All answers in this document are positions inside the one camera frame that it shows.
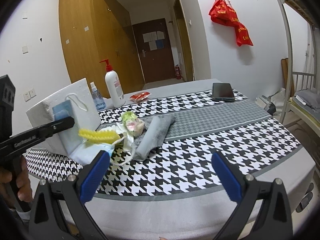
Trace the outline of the white styrofoam box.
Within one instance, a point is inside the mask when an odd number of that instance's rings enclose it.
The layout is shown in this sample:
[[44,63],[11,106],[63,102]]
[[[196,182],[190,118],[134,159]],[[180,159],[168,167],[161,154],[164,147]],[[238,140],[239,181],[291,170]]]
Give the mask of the white styrofoam box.
[[84,141],[79,129],[96,130],[101,120],[85,78],[46,97],[26,112],[33,127],[60,120],[74,119],[74,126],[46,140],[44,145],[51,153],[69,156]]

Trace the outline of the yellow silicone brush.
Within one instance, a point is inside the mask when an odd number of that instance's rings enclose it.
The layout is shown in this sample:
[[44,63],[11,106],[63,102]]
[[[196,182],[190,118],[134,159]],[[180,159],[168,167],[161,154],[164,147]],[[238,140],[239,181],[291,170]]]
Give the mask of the yellow silicone brush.
[[90,142],[97,144],[107,143],[112,144],[120,139],[120,136],[117,135],[114,131],[92,131],[89,129],[79,129],[78,135]]

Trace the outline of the grey sock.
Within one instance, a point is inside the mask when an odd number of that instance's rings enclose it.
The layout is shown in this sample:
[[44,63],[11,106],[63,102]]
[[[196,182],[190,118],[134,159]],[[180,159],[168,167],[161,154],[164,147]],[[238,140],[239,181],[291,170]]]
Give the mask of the grey sock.
[[161,147],[174,122],[173,115],[154,116],[146,119],[143,133],[133,142],[132,160],[143,162],[152,150]]

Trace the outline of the white tissue paper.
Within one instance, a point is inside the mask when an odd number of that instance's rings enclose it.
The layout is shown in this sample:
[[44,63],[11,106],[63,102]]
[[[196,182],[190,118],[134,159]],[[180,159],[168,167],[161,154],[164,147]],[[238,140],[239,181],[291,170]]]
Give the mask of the white tissue paper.
[[111,126],[102,128],[100,131],[114,131],[120,136],[120,140],[117,143],[113,143],[119,147],[123,148],[124,152],[131,152],[134,150],[134,136],[127,130],[127,128],[122,123],[116,123]]

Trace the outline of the small blue spray bottle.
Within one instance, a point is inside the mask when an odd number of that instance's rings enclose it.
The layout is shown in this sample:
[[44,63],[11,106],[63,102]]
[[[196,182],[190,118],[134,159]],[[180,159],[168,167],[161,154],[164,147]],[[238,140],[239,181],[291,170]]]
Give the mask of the small blue spray bottle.
[[104,101],[104,98],[101,96],[99,90],[97,89],[94,82],[90,83],[91,90],[92,90],[92,98],[94,101],[94,104],[96,106],[97,111],[103,111],[106,109],[106,103]]

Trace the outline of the houndstooth tablecloth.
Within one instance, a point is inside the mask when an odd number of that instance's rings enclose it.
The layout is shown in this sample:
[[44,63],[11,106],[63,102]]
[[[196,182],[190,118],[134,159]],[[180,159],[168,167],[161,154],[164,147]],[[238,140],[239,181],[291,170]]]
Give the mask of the houndstooth tablecloth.
[[100,112],[109,128],[131,111],[144,121],[173,116],[161,147],[144,162],[127,163],[121,148],[97,188],[107,199],[161,200],[221,188],[211,165],[221,152],[243,174],[262,174],[301,149],[300,142],[276,119],[239,92],[234,102],[215,102],[210,91],[151,99]]

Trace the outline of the white lotion pump bottle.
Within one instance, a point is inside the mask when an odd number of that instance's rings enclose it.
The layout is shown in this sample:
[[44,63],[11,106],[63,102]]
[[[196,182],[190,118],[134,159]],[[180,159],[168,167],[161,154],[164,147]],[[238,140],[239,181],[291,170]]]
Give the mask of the white lotion pump bottle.
[[125,97],[118,74],[113,70],[109,59],[102,60],[100,63],[106,64],[105,83],[107,85],[114,108],[119,108],[125,104]]

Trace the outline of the green tissue packet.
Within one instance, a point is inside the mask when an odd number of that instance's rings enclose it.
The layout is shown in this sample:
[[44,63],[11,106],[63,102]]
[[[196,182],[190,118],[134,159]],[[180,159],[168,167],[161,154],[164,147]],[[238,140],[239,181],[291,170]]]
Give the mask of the green tissue packet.
[[139,137],[142,135],[145,122],[140,120],[135,113],[127,111],[121,115],[121,119],[123,125],[133,137]]

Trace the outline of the white bag on floor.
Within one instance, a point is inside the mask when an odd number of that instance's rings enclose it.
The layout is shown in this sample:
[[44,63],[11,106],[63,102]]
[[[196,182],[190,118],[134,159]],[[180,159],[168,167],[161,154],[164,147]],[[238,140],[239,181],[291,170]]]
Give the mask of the white bag on floor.
[[272,116],[280,116],[284,107],[285,88],[281,88],[271,96],[259,96],[255,103]]

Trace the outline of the red snack packet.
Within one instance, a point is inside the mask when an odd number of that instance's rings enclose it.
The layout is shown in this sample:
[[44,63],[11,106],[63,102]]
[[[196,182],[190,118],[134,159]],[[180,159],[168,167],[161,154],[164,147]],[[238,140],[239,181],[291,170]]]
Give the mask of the red snack packet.
[[130,97],[130,100],[132,102],[138,103],[138,102],[141,102],[143,100],[146,100],[150,95],[151,95],[151,93],[149,93],[149,92],[139,92],[139,93],[136,93],[136,94],[132,95]]

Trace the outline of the grey folded bedding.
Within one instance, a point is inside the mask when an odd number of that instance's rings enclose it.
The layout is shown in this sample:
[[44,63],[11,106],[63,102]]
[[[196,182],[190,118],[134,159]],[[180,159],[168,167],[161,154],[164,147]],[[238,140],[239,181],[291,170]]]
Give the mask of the grey folded bedding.
[[319,91],[315,88],[308,88],[297,91],[293,101],[311,115],[319,115]]

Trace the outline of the black smartphone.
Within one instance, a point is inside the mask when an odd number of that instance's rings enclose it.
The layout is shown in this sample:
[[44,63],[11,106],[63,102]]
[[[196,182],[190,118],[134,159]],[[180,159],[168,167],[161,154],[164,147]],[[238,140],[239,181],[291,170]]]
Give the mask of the black smartphone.
[[235,96],[230,83],[213,83],[212,100],[234,102]]

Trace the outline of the wooden wardrobe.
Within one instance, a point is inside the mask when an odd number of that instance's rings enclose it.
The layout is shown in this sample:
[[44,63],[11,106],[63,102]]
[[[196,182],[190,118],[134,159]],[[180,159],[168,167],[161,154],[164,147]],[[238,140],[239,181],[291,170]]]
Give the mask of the wooden wardrobe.
[[129,12],[117,0],[59,0],[59,28],[71,82],[94,82],[102,96],[109,60],[125,94],[145,85]]

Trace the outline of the dark brown entrance door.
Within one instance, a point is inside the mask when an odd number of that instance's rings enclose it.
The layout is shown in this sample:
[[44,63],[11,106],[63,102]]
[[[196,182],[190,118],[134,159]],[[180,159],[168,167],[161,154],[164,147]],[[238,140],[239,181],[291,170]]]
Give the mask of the dark brown entrance door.
[[132,27],[145,82],[173,79],[174,59],[165,19],[137,23]]

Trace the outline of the papers posted on door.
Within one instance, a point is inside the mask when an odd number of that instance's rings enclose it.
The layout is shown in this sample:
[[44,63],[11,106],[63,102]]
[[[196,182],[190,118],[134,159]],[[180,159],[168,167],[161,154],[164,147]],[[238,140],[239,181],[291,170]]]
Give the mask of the papers posted on door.
[[149,45],[150,51],[164,48],[165,34],[162,31],[153,31],[143,34],[143,41]]

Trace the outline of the red fire extinguisher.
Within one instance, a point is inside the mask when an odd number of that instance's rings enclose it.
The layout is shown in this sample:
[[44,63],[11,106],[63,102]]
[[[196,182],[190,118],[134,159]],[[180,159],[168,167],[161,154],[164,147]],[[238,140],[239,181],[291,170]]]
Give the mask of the red fire extinguisher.
[[178,80],[182,78],[180,66],[178,64],[175,66],[175,76]]

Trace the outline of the side wooden door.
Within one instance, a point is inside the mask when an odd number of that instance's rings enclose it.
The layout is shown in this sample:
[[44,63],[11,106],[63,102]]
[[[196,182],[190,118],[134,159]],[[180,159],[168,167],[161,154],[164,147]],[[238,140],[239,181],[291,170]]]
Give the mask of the side wooden door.
[[173,5],[175,14],[176,25],[178,34],[180,37],[183,65],[185,69],[186,81],[194,81],[194,69],[193,69],[193,55],[191,51],[190,38],[185,20],[184,11],[182,8],[181,0],[175,0]]

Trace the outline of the red hanging bags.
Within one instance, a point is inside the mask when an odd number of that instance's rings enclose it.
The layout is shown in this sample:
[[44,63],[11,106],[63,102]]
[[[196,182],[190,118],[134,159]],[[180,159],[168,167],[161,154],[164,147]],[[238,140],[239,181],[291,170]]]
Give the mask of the red hanging bags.
[[236,44],[253,46],[247,28],[239,21],[236,11],[226,0],[215,0],[209,11],[212,22],[232,27],[235,30]]

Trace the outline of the wall power socket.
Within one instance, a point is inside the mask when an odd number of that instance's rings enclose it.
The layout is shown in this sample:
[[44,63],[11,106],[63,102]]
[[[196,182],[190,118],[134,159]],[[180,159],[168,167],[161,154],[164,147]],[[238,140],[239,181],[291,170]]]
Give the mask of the wall power socket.
[[34,88],[31,89],[31,90],[29,90],[29,91],[27,91],[27,92],[25,92],[25,93],[23,94],[23,98],[24,98],[25,102],[31,100],[31,99],[34,98],[35,96],[36,96],[36,92],[35,92],[35,89],[34,89]]

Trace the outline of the wall light switch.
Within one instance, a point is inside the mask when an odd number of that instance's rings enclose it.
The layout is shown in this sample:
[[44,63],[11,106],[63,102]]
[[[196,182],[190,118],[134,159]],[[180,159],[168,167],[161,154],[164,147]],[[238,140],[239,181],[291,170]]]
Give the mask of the wall light switch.
[[23,53],[23,54],[26,54],[26,53],[28,53],[28,52],[29,52],[28,46],[23,46],[23,47],[22,47],[22,53]]

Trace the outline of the metal bunk bed frame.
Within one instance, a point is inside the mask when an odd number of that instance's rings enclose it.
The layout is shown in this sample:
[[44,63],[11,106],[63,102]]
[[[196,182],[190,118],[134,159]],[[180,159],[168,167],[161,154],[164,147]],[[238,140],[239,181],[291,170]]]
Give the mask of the metal bunk bed frame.
[[288,83],[280,122],[283,124],[289,112],[291,76],[295,92],[301,89],[317,88],[319,59],[317,50],[318,27],[300,0],[277,0],[284,22],[289,59]]

